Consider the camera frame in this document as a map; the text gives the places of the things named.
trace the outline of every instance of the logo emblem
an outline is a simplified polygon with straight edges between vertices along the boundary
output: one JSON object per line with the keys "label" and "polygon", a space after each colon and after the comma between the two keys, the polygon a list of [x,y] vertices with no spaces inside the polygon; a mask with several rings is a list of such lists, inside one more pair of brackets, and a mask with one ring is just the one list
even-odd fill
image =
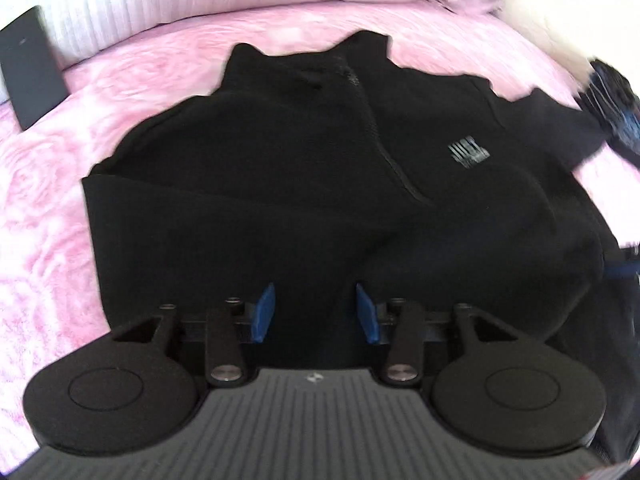
{"label": "logo emblem", "polygon": [[306,376],[306,380],[313,384],[318,384],[320,381],[324,380],[324,375],[319,374],[318,372],[313,372]]}
{"label": "logo emblem", "polygon": [[473,137],[465,137],[449,145],[451,156],[465,168],[471,168],[489,158],[489,152],[478,146]]}

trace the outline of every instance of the pink bedspread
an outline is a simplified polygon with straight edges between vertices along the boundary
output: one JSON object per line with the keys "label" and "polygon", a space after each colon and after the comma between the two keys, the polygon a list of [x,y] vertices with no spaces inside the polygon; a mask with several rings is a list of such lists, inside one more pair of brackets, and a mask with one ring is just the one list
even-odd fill
{"label": "pink bedspread", "polygon": [[[476,73],[516,98],[538,86],[575,106],[575,82],[490,16],[418,2],[325,3],[192,18],[145,32],[66,72],[72,95],[21,133],[0,106],[0,470],[36,449],[21,409],[28,379],[104,334],[79,179],[136,123],[217,84],[231,46],[267,54],[324,49],[354,30],[393,37],[392,59]],[[640,240],[640,174],[611,150],[576,173],[621,244]]]}

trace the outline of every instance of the black phone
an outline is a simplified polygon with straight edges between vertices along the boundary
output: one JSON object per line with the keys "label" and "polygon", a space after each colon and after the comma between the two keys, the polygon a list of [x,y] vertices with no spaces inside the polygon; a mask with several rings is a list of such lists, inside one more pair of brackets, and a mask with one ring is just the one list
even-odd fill
{"label": "black phone", "polygon": [[0,30],[0,71],[23,131],[69,96],[40,23],[40,7]]}

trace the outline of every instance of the silver bolt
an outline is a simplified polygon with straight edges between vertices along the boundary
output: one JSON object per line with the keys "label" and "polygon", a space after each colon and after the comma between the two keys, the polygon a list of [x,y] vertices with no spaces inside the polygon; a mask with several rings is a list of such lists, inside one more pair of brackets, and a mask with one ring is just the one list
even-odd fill
{"label": "silver bolt", "polygon": [[418,376],[418,372],[411,365],[391,365],[386,369],[386,376],[393,381],[410,381]]}
{"label": "silver bolt", "polygon": [[237,381],[242,377],[242,370],[236,365],[220,365],[213,368],[211,371],[211,377],[217,381],[223,381],[225,383]]}

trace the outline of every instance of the black jacket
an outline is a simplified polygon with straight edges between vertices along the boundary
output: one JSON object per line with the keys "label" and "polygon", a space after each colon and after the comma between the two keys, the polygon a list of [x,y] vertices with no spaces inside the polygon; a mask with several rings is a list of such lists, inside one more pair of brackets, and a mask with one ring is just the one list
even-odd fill
{"label": "black jacket", "polygon": [[276,285],[275,367],[366,364],[353,291],[471,303],[547,339],[617,243],[570,173],[606,134],[539,90],[398,68],[359,32],[239,44],[220,88],[131,130],[84,184],[111,324]]}

